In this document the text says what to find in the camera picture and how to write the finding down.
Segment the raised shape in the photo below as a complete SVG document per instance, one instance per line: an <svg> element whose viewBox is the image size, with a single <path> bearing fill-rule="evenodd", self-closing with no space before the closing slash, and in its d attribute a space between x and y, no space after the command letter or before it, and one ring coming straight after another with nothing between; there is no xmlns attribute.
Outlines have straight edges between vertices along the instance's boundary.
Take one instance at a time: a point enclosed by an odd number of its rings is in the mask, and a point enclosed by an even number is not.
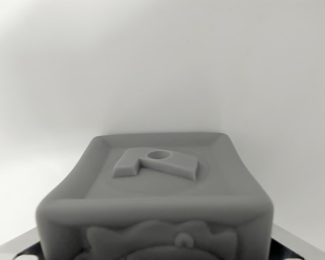
<svg viewBox="0 0 325 260"><path fill-rule="evenodd" d="M113 177L136 176L140 167L196 180L198 160L184 153L156 148L131 148L113 168Z"/></svg>

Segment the black surface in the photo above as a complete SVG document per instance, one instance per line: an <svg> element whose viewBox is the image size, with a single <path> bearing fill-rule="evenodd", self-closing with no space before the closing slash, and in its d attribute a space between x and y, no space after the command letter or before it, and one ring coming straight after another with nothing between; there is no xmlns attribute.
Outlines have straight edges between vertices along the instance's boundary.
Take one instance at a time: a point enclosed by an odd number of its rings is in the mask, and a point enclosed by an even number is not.
<svg viewBox="0 0 325 260"><path fill-rule="evenodd" d="M18 253L16 257L20 255L36 255L39 260L44 260L40 243L36 243L23 250L22 252ZM269 260L285 260L286 258L304 259L302 256L291 251L278 241L272 239Z"/></svg>

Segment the gray cube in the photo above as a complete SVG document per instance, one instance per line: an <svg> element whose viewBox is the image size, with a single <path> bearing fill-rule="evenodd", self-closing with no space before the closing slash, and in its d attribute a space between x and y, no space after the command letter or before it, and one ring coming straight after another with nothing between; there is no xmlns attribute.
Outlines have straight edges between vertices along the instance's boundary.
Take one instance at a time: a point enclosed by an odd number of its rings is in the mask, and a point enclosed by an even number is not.
<svg viewBox="0 0 325 260"><path fill-rule="evenodd" d="M267 260L273 205L220 133L94 138L40 203L46 260Z"/></svg>

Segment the white wall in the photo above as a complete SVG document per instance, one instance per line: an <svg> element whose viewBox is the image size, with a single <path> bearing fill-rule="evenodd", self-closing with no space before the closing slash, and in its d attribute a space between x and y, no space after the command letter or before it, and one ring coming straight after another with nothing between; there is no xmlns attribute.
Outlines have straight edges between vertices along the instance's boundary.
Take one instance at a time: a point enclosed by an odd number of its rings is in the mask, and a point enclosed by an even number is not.
<svg viewBox="0 0 325 260"><path fill-rule="evenodd" d="M93 136L227 133L325 251L325 1L0 4L0 244Z"/></svg>

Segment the gray plastic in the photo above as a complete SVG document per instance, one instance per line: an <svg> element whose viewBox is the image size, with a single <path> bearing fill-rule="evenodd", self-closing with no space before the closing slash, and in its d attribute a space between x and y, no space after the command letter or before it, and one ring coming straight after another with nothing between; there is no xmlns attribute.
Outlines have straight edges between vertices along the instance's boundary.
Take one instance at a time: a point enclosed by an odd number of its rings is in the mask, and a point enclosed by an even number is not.
<svg viewBox="0 0 325 260"><path fill-rule="evenodd" d="M219 133L94 138L40 203L46 260L268 259L273 205Z"/></svg>

